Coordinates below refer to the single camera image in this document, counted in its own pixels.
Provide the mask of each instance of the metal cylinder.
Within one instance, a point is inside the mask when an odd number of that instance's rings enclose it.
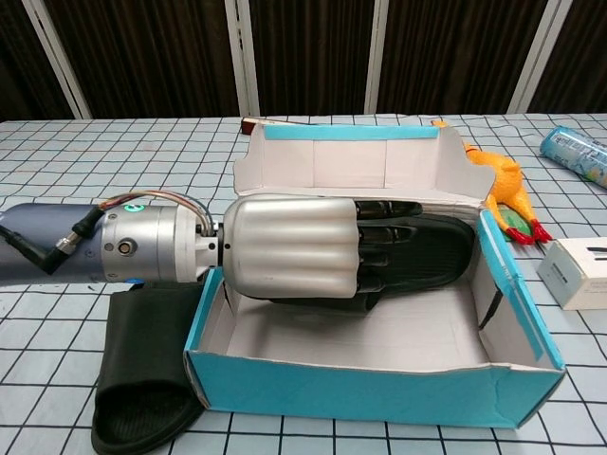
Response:
[[[2,213],[0,225],[50,250],[91,208],[87,205],[22,204]],[[0,285],[104,281],[101,222],[97,224],[95,236],[90,240],[83,239],[74,254],[50,276],[0,240]]]
[[[113,209],[103,219],[104,279],[176,282],[175,226],[180,222],[179,216],[190,214],[177,207],[135,207]],[[193,241],[195,227],[189,235]]]

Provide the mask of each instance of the blue and white can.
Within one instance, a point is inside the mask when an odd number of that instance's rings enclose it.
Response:
[[[540,145],[543,156],[556,161],[574,173],[607,188],[607,146],[560,126]]]

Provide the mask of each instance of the wire bundle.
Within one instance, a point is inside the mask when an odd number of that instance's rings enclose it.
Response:
[[[196,201],[195,199],[189,196],[185,196],[183,194],[179,194],[177,192],[159,190],[129,191],[101,202],[99,204],[99,208],[103,211],[107,211],[109,209],[119,206],[120,204],[132,201],[133,199],[137,199],[141,196],[153,196],[162,199],[167,199],[169,201],[177,203],[180,206],[185,207],[186,209],[191,210],[196,214],[196,216],[200,219],[200,222],[202,223],[202,234],[205,236],[213,235],[213,220],[207,207],[204,204],[201,204],[200,202]]]

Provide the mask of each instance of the small white box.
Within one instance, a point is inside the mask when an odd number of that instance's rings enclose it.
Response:
[[[607,237],[555,241],[538,275],[564,310],[607,308]]]

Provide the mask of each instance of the black slipper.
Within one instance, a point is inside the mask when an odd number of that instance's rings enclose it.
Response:
[[[203,285],[145,284],[110,298],[91,431],[97,453],[146,453],[202,413],[183,348]]]
[[[359,246],[364,257],[381,257],[381,264],[361,263],[378,291],[359,292],[351,299],[274,299],[275,303],[368,312],[384,296],[432,289],[454,282],[467,270],[475,233],[463,221],[444,215],[419,214],[359,221],[359,228],[410,229],[402,241],[368,242]]]

